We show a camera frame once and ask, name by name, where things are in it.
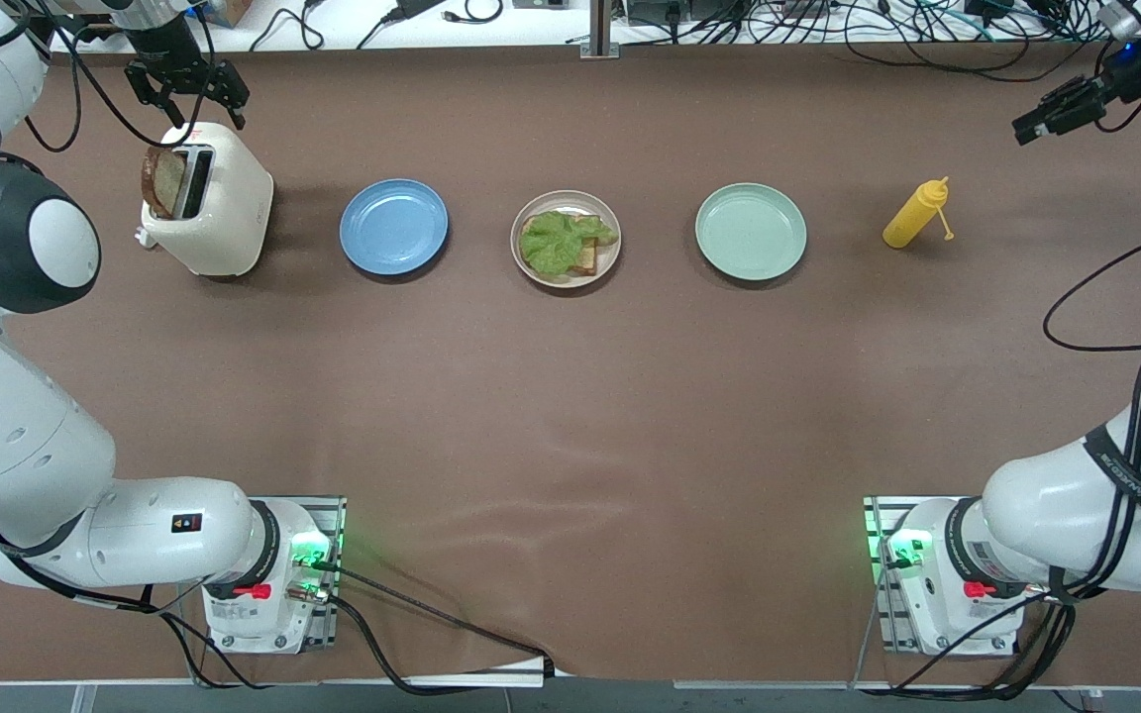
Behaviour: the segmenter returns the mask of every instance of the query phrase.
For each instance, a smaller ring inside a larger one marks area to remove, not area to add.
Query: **mustard bottle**
[[[919,186],[897,217],[884,227],[883,242],[892,248],[905,248],[937,213],[941,217],[941,222],[945,222],[945,240],[954,240],[954,230],[949,229],[949,221],[945,220],[942,211],[949,198],[948,181],[949,177],[942,177],[941,180],[929,180]]]

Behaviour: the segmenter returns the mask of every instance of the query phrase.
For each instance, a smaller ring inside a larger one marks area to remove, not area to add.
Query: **green plate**
[[[694,230],[712,266],[744,281],[772,279],[792,269],[807,244],[800,209],[758,183],[735,183],[712,193],[698,208]]]

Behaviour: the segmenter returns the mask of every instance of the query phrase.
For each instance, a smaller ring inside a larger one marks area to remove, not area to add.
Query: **green lettuce leaf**
[[[597,216],[575,218],[549,211],[527,222],[518,244],[531,269],[542,275],[561,275],[574,266],[585,241],[596,238],[598,244],[610,244],[620,240],[620,235]]]

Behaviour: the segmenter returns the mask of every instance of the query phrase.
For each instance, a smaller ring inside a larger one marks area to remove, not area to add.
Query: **brown tabletop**
[[[90,297],[10,334],[114,434],[118,477],[349,496],[349,564],[566,672],[850,680],[873,590],[861,496],[977,493],[1127,398],[1136,356],[1052,348],[1038,322],[1140,243],[1141,118],[1020,148],[1011,118],[1068,73],[993,84],[842,47],[626,55],[238,57],[242,137],[276,202],[261,262],[234,282],[135,243],[144,147],[87,89],[70,153],[23,130],[8,148],[90,213],[104,269]],[[162,130],[116,66],[99,76]],[[67,82],[55,68],[35,112],[51,139]],[[903,200],[941,176],[957,240],[931,226],[884,246]],[[358,274],[337,243],[348,200],[386,177],[426,181],[452,214],[413,281]],[[809,248],[784,279],[731,284],[698,256],[698,204],[734,181],[804,212]],[[508,251],[517,211],[558,188],[605,198],[623,228],[621,262],[578,297],[536,289]],[[1141,339],[1141,258],[1059,329]],[[403,672],[519,657],[348,597]],[[331,653],[238,661],[261,680],[377,675],[346,623]],[[873,653],[864,678],[919,663]],[[160,623],[0,583],[0,680],[181,675]],[[1050,680],[1141,686],[1141,595],[1084,606]]]

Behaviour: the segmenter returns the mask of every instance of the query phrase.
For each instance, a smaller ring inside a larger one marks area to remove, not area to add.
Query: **white toaster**
[[[162,144],[178,140],[183,131],[167,131]],[[139,243],[145,248],[161,244],[197,275],[248,273],[267,237],[272,175],[221,124],[196,122],[192,135],[173,151],[187,161],[176,217],[160,217],[145,203],[136,235]]]

